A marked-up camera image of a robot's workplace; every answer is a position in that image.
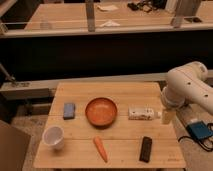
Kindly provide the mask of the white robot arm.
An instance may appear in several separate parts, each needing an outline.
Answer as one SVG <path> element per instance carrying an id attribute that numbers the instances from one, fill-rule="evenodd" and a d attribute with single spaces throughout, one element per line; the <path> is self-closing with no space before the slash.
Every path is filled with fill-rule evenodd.
<path id="1" fill-rule="evenodd" d="M 205 83 L 207 67 L 198 61 L 169 70 L 161 91 L 162 123 L 169 124 L 186 100 L 194 102 L 213 115 L 213 88 Z"/>

